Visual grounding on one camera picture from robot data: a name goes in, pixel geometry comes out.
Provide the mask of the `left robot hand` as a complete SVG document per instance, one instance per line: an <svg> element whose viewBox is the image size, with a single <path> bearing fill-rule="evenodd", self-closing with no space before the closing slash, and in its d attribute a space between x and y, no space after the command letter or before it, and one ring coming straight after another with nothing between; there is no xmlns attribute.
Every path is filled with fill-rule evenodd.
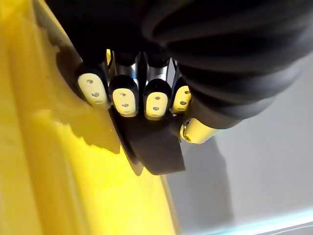
<svg viewBox="0 0 313 235"><path fill-rule="evenodd" d="M82 60L103 50L169 56L190 117L228 129L266 109L313 50L310 0L49 0Z"/></svg>

